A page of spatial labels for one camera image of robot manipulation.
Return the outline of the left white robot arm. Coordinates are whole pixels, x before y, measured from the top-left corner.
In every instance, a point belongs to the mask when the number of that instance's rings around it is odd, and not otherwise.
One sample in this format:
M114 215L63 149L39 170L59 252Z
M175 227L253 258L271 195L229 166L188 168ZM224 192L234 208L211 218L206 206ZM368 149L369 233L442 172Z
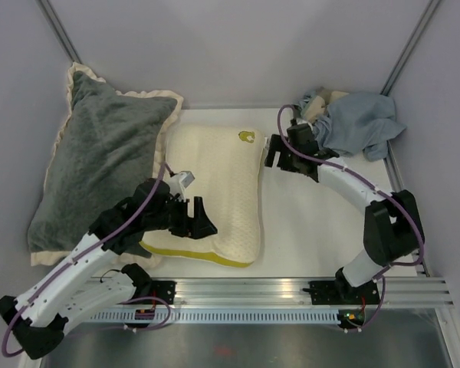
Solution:
M78 325L115 304L144 304L163 299L152 292L153 280L137 263L125 265L110 280L90 290L80 288L111 261L140 242L147 232L167 230L179 238L199 240L215 235L216 225L196 196L193 214L183 196L182 182L148 179L113 208L101 212L74 250L34 287L17 297L0 299L0 315L7 324L2 353L14 337L21 353L37 360L48 355Z

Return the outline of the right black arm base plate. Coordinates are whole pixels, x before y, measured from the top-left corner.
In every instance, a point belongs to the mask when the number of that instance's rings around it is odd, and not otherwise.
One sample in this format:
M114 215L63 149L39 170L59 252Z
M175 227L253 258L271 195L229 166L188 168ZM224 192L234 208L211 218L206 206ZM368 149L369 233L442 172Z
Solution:
M310 281L302 289L313 305L377 305L380 302L378 287L372 281L360 286L340 285L336 281Z

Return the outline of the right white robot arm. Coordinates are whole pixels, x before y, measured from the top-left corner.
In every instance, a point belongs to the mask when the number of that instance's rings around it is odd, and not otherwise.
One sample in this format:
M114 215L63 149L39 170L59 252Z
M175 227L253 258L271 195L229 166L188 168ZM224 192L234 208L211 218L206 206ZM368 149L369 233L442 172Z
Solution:
M363 248L335 274L333 291L342 303L353 303L362 288L384 274L400 259L424 244L424 234L414 195L384 192L347 167L340 155L321 149L306 123L274 134L268 144L265 166L300 173L332 189L363 215Z

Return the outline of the patchwork and blue pillowcase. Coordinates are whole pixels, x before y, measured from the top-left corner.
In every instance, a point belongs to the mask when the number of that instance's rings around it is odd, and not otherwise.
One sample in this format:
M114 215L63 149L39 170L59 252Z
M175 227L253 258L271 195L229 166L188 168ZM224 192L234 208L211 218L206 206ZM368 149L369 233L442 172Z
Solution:
M371 92L319 87L305 93L294 108L321 149L347 157L362 153L370 162L385 159L388 142L406 130L397 120L394 100Z

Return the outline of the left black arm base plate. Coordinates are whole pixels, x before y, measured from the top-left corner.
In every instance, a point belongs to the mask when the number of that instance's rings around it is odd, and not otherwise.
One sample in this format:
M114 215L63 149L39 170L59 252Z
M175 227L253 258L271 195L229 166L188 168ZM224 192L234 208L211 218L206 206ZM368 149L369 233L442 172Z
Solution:
M176 282L172 280L152 280L150 288L143 294L144 297L157 297L167 304L173 305L176 296Z

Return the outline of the cream pillow yellow edge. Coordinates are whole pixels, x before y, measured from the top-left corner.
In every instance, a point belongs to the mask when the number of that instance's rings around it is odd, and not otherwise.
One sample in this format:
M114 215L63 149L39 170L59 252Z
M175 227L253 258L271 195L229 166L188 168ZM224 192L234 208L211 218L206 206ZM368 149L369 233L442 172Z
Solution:
M147 232L140 242L161 256L194 258L246 268L261 247L258 188L265 135L252 127L182 124L169 135L166 161L195 177L186 197L203 199L218 232L193 240L168 231Z

